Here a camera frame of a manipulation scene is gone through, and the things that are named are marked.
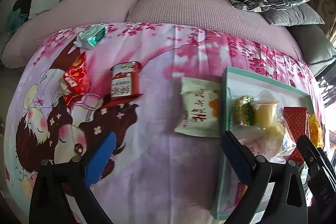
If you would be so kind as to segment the red foil snack packet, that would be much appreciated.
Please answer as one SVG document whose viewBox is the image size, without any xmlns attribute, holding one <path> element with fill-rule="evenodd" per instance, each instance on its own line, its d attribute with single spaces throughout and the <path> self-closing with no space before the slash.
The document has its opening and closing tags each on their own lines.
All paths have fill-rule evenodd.
<svg viewBox="0 0 336 224">
<path fill-rule="evenodd" d="M 283 114 L 289 131 L 295 143 L 297 143 L 299 137 L 307 134 L 307 109 L 305 107 L 285 106 Z"/>
</svg>

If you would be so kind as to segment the teal shallow cardboard tray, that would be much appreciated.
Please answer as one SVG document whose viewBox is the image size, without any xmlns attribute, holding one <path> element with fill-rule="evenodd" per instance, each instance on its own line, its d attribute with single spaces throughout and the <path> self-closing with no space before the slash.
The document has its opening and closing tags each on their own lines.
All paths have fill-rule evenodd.
<svg viewBox="0 0 336 224">
<path fill-rule="evenodd" d="M 242 145 L 254 155 L 263 155 L 274 163 L 284 164 L 294 151 L 294 133 L 289 129 L 283 110 L 285 107 L 304 107 L 313 113 L 311 96 L 280 81 L 244 69 L 227 67 L 222 74 L 220 127 L 231 130 Z M 246 126 L 236 121 L 239 106 L 245 98 L 255 101 L 274 101 L 273 127 Z M 213 217 L 225 221 L 233 212 L 240 197 L 242 184 L 223 151 L 219 152 L 218 186 L 211 208 Z"/>
</svg>

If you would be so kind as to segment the pink sofa seat cover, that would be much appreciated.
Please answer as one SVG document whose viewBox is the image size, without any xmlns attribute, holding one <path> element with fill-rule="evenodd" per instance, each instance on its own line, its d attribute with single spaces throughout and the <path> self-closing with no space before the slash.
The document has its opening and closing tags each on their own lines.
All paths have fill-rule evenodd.
<svg viewBox="0 0 336 224">
<path fill-rule="evenodd" d="M 62 0 L 26 22 L 1 54 L 8 68 L 24 67 L 56 31 L 89 23 L 172 23 L 224 32 L 257 42 L 302 61 L 285 27 L 271 26 L 260 13 L 235 9 L 229 0 Z"/>
</svg>

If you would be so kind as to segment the cream peach cake packet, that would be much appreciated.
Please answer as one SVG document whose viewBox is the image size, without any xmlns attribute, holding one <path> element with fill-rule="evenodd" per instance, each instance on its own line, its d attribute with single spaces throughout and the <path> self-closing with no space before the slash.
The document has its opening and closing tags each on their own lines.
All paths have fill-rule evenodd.
<svg viewBox="0 0 336 224">
<path fill-rule="evenodd" d="M 181 78 L 183 109 L 174 131 L 195 137 L 218 138 L 219 133 L 219 83 Z"/>
</svg>

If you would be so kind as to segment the teal foil candy packet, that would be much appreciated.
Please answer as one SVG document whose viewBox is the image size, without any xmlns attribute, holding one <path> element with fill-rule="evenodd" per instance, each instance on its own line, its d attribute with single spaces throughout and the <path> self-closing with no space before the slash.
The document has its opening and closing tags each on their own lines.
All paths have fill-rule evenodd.
<svg viewBox="0 0 336 224">
<path fill-rule="evenodd" d="M 73 43 L 76 47 L 91 50 L 97 46 L 97 44 L 104 38 L 105 34 L 106 26 L 98 24 L 92 25 L 84 31 L 79 32 Z"/>
</svg>

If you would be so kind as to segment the black drying rack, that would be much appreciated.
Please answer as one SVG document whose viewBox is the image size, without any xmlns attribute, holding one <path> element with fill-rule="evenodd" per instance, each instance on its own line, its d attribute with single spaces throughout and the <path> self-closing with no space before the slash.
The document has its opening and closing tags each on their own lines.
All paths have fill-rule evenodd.
<svg viewBox="0 0 336 224">
<path fill-rule="evenodd" d="M 325 107 L 335 103 L 335 64 L 326 67 L 317 77 Z"/>
</svg>

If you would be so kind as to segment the green cow cracker packet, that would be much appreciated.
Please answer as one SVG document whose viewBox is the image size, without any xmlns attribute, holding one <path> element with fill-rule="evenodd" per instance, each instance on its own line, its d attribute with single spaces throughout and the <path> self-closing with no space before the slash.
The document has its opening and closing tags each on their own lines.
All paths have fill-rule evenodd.
<svg viewBox="0 0 336 224">
<path fill-rule="evenodd" d="M 254 101 L 253 97 L 241 96 L 234 99 L 232 105 L 233 123 L 236 126 L 254 126 L 254 110 L 251 102 Z"/>
</svg>

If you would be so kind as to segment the red snack bag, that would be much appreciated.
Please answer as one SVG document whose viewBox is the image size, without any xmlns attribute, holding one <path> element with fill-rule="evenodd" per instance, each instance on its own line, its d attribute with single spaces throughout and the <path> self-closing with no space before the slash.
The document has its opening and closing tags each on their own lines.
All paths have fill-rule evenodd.
<svg viewBox="0 0 336 224">
<path fill-rule="evenodd" d="M 80 101 L 91 88 L 91 83 L 87 73 L 86 53 L 83 52 L 75 62 L 64 72 L 59 80 L 63 99 L 66 106 L 71 106 Z"/>
</svg>

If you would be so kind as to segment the pink cartoon print blanket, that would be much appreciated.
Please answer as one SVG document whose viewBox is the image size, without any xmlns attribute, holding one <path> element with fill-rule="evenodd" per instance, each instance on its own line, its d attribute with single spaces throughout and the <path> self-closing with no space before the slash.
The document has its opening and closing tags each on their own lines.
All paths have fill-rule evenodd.
<svg viewBox="0 0 336 224">
<path fill-rule="evenodd" d="M 77 59 L 80 28 L 47 38 L 27 63 L 6 118 L 6 182 L 23 218 L 29 215 L 42 156 L 67 160 L 106 130 L 121 153 L 111 158 L 92 190 L 117 223 L 204 223 L 217 180 L 217 139 L 174 132 L 182 101 L 181 78 L 217 81 L 227 67 L 270 77 L 309 94 L 319 119 L 325 108 L 305 63 L 237 36 L 160 23 L 110 23 L 106 37 L 88 50 L 91 88 L 71 109 L 60 106 L 59 79 Z M 141 98 L 102 108 L 110 100 L 112 67 L 138 61 Z M 64 130 L 81 136 L 75 144 Z"/>
</svg>

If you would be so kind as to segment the teal black clothes pile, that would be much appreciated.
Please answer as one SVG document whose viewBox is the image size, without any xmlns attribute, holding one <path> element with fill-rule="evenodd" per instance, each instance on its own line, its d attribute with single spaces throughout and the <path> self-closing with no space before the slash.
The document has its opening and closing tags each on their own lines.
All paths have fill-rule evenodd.
<svg viewBox="0 0 336 224">
<path fill-rule="evenodd" d="M 29 19 L 32 0 L 17 0 L 13 5 L 11 13 L 6 18 L 6 27 L 11 34 L 16 31 Z"/>
</svg>

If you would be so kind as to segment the grey pillow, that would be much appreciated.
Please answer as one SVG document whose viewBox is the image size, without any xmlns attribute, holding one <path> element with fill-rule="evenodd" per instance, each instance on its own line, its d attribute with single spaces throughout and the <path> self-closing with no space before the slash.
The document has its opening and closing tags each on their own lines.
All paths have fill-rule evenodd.
<svg viewBox="0 0 336 224">
<path fill-rule="evenodd" d="M 291 27 L 325 24 L 321 16 L 305 3 L 286 10 L 268 10 L 262 15 L 271 26 Z"/>
</svg>

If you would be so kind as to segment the clear steamed cake packet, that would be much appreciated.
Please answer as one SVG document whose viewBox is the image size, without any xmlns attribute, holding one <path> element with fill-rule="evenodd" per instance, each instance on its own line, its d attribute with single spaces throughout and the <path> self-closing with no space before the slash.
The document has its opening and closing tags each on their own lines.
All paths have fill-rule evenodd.
<svg viewBox="0 0 336 224">
<path fill-rule="evenodd" d="M 262 155 L 272 163 L 285 164 L 296 148 L 287 127 L 279 122 L 267 128 L 235 126 L 233 134 L 254 156 Z"/>
</svg>

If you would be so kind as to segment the yellow pudding cup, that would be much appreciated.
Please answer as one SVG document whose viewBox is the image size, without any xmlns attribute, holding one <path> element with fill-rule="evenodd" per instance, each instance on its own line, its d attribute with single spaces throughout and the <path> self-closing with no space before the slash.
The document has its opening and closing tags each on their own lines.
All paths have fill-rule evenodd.
<svg viewBox="0 0 336 224">
<path fill-rule="evenodd" d="M 276 116 L 278 100 L 256 100 L 251 102 L 254 124 L 260 128 L 267 128 L 273 124 Z"/>
</svg>

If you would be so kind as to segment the red white snack box packet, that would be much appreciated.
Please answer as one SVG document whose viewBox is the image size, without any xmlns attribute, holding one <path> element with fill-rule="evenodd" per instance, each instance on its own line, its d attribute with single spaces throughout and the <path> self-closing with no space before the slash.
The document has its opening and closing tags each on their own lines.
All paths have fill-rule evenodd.
<svg viewBox="0 0 336 224">
<path fill-rule="evenodd" d="M 139 91 L 139 73 L 142 65 L 138 61 L 119 63 L 112 67 L 110 100 L 102 105 L 109 108 L 135 101 L 143 95 Z"/>
</svg>

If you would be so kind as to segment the yellow cake clear packet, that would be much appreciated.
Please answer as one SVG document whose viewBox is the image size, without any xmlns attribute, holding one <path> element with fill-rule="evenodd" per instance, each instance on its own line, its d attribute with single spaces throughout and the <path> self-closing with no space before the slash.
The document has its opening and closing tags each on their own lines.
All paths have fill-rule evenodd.
<svg viewBox="0 0 336 224">
<path fill-rule="evenodd" d="M 315 113 L 311 114 L 308 118 L 309 136 L 311 142 L 316 148 L 323 148 L 323 132 L 318 117 Z"/>
</svg>

